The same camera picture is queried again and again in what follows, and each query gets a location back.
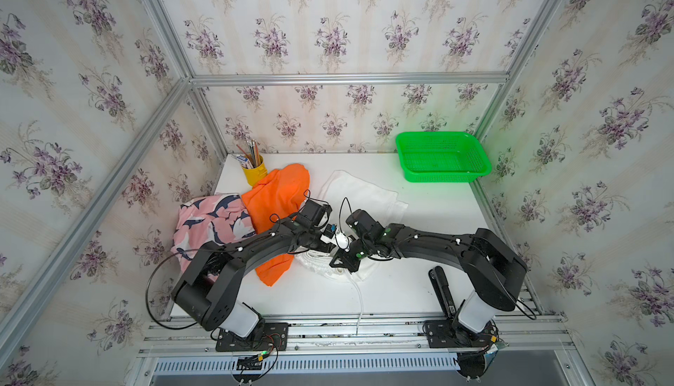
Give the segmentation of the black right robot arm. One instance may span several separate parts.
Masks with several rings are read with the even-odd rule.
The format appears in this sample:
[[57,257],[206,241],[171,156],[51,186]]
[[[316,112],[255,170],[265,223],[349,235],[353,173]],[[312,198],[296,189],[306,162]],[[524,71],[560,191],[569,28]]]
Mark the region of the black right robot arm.
[[391,223],[382,226],[359,209],[347,218],[354,240],[338,247],[330,266],[355,273],[364,259],[419,259],[463,270],[473,291],[458,307],[453,322],[481,333],[498,312],[512,312],[528,273],[528,265],[491,230],[472,234],[421,231]]

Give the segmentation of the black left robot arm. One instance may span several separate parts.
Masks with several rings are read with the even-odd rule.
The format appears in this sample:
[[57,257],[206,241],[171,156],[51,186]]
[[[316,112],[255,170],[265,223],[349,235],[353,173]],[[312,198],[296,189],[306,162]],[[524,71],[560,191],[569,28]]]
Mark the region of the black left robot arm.
[[263,263],[300,249],[331,253],[326,240],[335,227],[325,201],[306,200],[298,212],[272,222],[270,230],[235,243],[205,243],[174,286],[171,298],[206,331],[224,330],[240,338],[260,334],[263,317],[238,300],[243,278]]

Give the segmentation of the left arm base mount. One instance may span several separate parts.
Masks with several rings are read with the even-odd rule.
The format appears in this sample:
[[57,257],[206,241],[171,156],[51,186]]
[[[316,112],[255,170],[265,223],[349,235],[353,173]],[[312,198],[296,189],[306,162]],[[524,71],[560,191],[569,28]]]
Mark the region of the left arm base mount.
[[240,327],[242,335],[232,329],[233,325],[224,325],[219,328],[215,350],[217,352],[263,352],[285,351],[289,336],[288,323],[268,322],[257,315],[252,325],[248,319]]

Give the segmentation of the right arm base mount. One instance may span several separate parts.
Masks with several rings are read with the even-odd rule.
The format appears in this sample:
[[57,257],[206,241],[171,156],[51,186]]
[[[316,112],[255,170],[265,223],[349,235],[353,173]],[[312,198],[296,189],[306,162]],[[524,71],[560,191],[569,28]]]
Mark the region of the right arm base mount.
[[498,328],[491,320],[479,333],[470,331],[459,322],[463,303],[456,306],[442,267],[436,266],[429,270],[428,277],[444,315],[444,319],[423,323],[422,331],[431,348],[477,347],[485,352],[498,342]]

